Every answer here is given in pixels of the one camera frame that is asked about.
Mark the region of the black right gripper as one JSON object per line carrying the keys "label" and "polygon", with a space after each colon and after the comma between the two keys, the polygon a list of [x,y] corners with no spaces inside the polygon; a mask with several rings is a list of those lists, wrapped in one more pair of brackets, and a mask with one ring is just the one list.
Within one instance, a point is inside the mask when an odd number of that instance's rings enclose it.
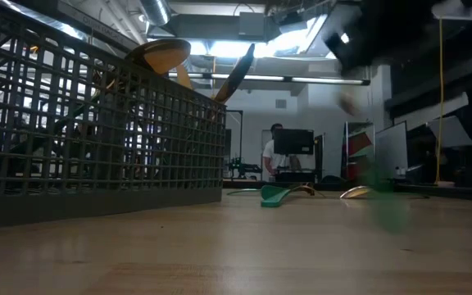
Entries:
{"label": "black right gripper", "polygon": [[322,41],[347,74],[424,35],[433,0],[336,0]]}

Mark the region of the white lettered sign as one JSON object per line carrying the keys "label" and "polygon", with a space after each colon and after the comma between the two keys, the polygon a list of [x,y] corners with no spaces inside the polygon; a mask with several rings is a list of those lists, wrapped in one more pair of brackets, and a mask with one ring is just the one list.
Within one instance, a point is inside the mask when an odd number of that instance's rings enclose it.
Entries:
{"label": "white lettered sign", "polygon": [[136,46],[138,46],[135,41],[130,38],[127,38],[121,32],[112,29],[112,27],[103,24],[101,21],[96,20],[93,17],[88,16],[73,7],[67,7],[66,14],[72,16],[84,25],[87,25],[88,27],[92,28],[94,31],[98,31],[109,39],[113,39],[117,43],[126,46],[128,49],[134,49]]}

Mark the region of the black monitor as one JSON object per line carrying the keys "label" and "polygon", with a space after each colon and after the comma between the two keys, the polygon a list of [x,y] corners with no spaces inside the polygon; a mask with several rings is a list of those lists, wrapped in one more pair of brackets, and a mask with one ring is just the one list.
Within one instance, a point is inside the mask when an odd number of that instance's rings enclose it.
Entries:
{"label": "black monitor", "polygon": [[311,155],[314,151],[314,132],[308,129],[276,129],[273,133],[274,153]]}

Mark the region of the metal ceiling duct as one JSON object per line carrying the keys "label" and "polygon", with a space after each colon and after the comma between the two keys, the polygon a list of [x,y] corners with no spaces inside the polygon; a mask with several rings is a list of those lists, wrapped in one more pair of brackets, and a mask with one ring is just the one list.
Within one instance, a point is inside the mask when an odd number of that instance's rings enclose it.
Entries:
{"label": "metal ceiling duct", "polygon": [[166,0],[139,0],[143,14],[150,25],[162,26],[171,18],[171,8]]}

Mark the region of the white board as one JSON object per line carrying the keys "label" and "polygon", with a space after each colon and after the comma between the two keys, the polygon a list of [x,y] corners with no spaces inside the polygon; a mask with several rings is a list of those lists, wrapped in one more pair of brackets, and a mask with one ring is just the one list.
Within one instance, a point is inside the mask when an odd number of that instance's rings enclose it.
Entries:
{"label": "white board", "polygon": [[406,178],[408,158],[405,122],[383,129],[375,135],[375,162],[384,178]]}

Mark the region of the long ceiling light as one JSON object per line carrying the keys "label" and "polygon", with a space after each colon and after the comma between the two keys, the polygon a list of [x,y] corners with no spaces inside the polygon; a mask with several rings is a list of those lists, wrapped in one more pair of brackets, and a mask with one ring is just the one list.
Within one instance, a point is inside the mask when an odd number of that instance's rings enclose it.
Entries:
{"label": "long ceiling light", "polygon": [[[228,74],[217,73],[188,73],[190,79],[228,79]],[[244,80],[249,81],[266,81],[266,82],[284,82],[299,84],[339,84],[367,86],[370,84],[369,79],[339,79],[339,78],[323,78],[323,77],[300,77],[300,76],[275,76],[275,75],[245,75]]]}

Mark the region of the dark wooden spatula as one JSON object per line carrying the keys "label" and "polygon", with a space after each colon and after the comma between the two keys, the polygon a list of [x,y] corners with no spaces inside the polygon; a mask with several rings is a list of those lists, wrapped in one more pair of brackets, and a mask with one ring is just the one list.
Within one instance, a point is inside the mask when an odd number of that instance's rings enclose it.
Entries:
{"label": "dark wooden spatula", "polygon": [[238,89],[252,65],[254,60],[254,51],[255,44],[252,43],[246,54],[237,62],[236,66],[215,95],[214,100],[216,102],[225,104]]}

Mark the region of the grey ceiling box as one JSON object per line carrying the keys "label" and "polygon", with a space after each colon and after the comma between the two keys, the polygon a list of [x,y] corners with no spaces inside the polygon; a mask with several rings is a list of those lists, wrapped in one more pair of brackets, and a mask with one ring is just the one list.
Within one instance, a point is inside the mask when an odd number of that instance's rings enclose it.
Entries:
{"label": "grey ceiling box", "polygon": [[261,42],[265,37],[265,16],[263,13],[239,13],[238,38],[247,41]]}

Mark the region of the red and white rack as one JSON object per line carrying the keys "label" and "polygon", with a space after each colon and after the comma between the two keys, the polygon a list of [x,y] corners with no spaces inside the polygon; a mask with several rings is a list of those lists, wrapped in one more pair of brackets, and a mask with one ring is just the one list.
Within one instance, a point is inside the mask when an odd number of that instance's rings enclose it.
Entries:
{"label": "red and white rack", "polygon": [[348,182],[362,179],[374,163],[374,124],[347,121],[343,128],[341,177]]}

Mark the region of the black machine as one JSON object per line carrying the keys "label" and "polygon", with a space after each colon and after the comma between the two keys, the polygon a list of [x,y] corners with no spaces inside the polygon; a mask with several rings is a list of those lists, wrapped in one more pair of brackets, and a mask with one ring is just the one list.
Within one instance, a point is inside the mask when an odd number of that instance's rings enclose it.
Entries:
{"label": "black machine", "polygon": [[241,157],[236,157],[227,164],[231,179],[247,179],[246,174],[261,174],[262,168],[257,164],[247,164]]}

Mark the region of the grey tilted panel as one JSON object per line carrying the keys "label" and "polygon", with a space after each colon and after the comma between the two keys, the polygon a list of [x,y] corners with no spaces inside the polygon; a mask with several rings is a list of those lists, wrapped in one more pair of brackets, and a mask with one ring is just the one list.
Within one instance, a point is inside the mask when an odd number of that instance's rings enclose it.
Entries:
{"label": "grey tilted panel", "polygon": [[432,131],[435,138],[440,140],[442,148],[472,146],[472,139],[456,116],[431,120],[426,123],[426,126]]}

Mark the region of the grey plastic cutlery basket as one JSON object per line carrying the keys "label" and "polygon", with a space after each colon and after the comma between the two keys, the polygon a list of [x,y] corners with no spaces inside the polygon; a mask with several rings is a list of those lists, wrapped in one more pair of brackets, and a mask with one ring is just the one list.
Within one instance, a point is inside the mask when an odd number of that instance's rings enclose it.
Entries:
{"label": "grey plastic cutlery basket", "polygon": [[0,227],[217,202],[225,117],[0,0]]}

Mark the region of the person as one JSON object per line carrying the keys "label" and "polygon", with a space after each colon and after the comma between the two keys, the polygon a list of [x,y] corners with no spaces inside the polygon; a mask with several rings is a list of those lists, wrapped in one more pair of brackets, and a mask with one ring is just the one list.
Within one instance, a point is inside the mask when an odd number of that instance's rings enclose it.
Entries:
{"label": "person", "polygon": [[295,155],[282,155],[275,153],[274,138],[275,130],[282,129],[283,126],[280,123],[275,123],[271,126],[270,132],[272,139],[265,145],[262,153],[262,161],[269,173],[269,181],[274,182],[275,176],[278,174],[278,168],[290,168],[294,170],[300,170],[301,163]]}

